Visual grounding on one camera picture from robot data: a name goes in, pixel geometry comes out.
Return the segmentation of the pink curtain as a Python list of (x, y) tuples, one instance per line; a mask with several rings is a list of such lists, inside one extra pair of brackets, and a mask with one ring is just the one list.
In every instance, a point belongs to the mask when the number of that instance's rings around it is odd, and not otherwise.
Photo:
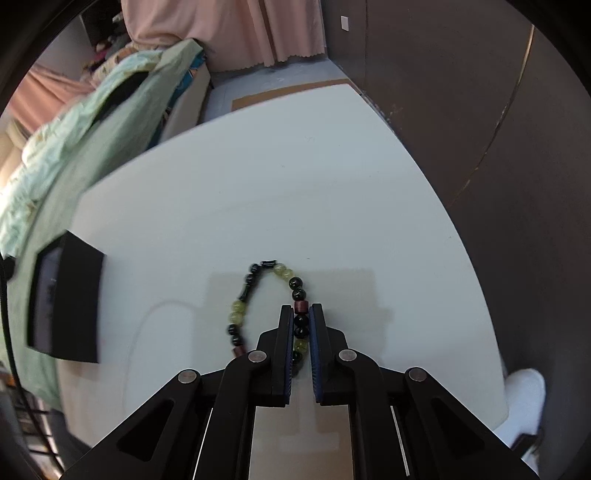
[(32, 134), (52, 121), (67, 105), (94, 91), (94, 87), (72, 80), (41, 65), (34, 64), (13, 93), (8, 109)]
[(204, 48), (212, 72), (325, 54), (318, 1), (129, 0), (121, 8), (132, 42), (168, 48), (193, 39)]

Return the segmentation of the green bed sheet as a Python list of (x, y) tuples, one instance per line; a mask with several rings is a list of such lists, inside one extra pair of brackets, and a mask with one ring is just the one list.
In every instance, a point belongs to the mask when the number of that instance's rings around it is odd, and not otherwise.
[(8, 281), (10, 346), (25, 390), (50, 408), (62, 407), (56, 361), (27, 346), (27, 310), (37, 253), (69, 229), (81, 195), (103, 177), (147, 148), (178, 87), (204, 50), (192, 39), (160, 50), (159, 63), (149, 73), (123, 82), (107, 100), (91, 128), (74, 147), (32, 217), (15, 270)]

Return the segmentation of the black open gift box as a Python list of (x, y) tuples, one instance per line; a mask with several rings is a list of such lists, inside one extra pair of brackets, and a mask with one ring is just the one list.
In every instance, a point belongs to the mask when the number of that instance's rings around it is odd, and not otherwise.
[(36, 256), (27, 346), (53, 358), (97, 363), (98, 306), (105, 255), (70, 231)]

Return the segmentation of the white bed mattress base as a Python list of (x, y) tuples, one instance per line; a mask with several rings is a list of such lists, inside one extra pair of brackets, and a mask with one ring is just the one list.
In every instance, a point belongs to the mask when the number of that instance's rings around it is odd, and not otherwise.
[(163, 143), (197, 126), (209, 90), (211, 74), (207, 66), (202, 64), (195, 70), (188, 88), (175, 102), (157, 143)]

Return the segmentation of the pink curtain right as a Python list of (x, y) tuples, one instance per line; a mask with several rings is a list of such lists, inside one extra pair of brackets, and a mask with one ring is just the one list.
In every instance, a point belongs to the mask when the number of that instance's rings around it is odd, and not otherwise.
[(204, 48), (212, 72), (325, 54), (318, 1), (129, 0), (121, 8), (132, 42), (168, 48), (193, 39)]

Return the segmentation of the pink curtain left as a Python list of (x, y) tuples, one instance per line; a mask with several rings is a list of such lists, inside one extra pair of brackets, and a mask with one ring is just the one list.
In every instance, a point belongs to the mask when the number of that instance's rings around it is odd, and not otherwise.
[(94, 87), (72, 80), (41, 65), (34, 64), (13, 93), (8, 109), (32, 134), (52, 121), (67, 105), (94, 91)]

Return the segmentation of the green bed quilt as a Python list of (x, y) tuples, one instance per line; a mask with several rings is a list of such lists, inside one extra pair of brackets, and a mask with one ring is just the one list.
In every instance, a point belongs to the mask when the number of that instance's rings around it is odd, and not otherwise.
[(130, 55), (115, 66), (92, 93), (29, 138), (22, 153), (23, 165), (1, 188), (2, 255), (19, 255), (41, 200), (115, 89), (135, 74), (151, 72), (161, 55), (160, 50), (144, 50)]

